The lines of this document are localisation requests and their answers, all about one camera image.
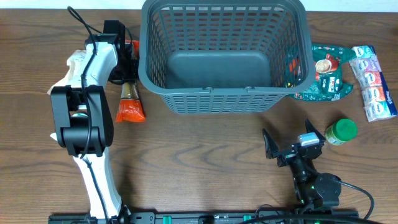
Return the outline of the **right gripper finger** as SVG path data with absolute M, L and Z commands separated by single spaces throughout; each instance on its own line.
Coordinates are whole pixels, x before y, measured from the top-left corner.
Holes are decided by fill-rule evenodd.
M 262 134 L 264 137 L 265 148 L 266 148 L 266 157 L 268 159 L 275 159 L 279 156 L 279 147 L 274 142 L 271 135 L 265 130 L 262 130 Z
M 320 144 L 323 144 L 325 142 L 325 137 L 324 135 L 321 134 L 314 126 L 313 124 L 309 121 L 309 119 L 305 120 L 305 127 L 307 130 L 307 133 L 315 133 L 317 138 L 320 140 Z

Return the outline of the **orange pasta package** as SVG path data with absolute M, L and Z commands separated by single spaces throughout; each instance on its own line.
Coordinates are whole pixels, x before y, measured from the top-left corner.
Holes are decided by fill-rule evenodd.
M 116 114 L 116 122 L 142 123 L 146 120 L 138 92 L 139 41 L 125 42 L 131 53 L 131 67 L 127 80 L 122 84 L 121 99 Z

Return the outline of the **green coffee bag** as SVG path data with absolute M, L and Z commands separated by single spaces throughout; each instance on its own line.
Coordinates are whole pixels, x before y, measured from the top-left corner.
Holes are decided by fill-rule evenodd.
M 304 92 L 289 97 L 309 102 L 337 101 L 351 93 L 353 85 L 343 81 L 342 65 L 356 57 L 354 50 L 335 45 L 312 44 L 315 80 Z

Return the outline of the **beige paper pouch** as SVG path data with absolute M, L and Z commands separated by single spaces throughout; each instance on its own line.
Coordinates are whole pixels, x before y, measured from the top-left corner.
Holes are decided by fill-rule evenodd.
M 68 72 L 61 80 L 50 87 L 47 91 L 48 95 L 51 94 L 51 91 L 55 86 L 65 86 L 70 80 L 72 80 L 72 78 L 78 76 L 80 65 L 83 63 L 85 56 L 85 50 L 75 50 L 74 53 L 69 56 L 67 59 L 67 65 L 69 67 Z

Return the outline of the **light blue wipes packet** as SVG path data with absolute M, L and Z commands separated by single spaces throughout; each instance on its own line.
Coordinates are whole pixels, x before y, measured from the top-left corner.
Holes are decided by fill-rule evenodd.
M 87 117 L 87 116 L 88 116 L 88 115 L 85 114 L 85 113 L 75 113 L 75 114 L 72 115 L 72 117 Z M 52 133 L 52 134 L 50 135 L 50 137 L 51 137 L 52 139 L 54 139 L 55 141 L 57 140 L 57 134 L 56 134 L 56 133 Z

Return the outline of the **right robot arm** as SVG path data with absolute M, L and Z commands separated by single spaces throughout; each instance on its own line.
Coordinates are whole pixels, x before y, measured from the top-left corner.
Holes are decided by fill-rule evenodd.
M 340 204 L 341 185 L 339 178 L 330 173 L 318 172 L 313 160 L 322 154 L 325 137 L 313 124 L 305 121 L 306 133 L 299 135 L 297 143 L 281 151 L 271 135 L 262 130 L 266 157 L 276 159 L 278 167 L 290 168 L 295 194 L 306 209 L 318 210 L 336 207 Z

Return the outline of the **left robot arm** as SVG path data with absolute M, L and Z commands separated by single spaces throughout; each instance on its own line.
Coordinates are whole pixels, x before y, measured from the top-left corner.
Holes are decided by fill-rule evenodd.
M 92 35 L 84 50 L 71 54 L 67 74 L 50 90 L 52 137 L 77 164 L 90 200 L 86 218 L 61 218 L 61 222 L 129 223 L 131 213 L 116 188 L 110 164 L 114 126 L 105 94 L 113 76 L 128 70 L 132 53 L 125 43 L 122 34 Z

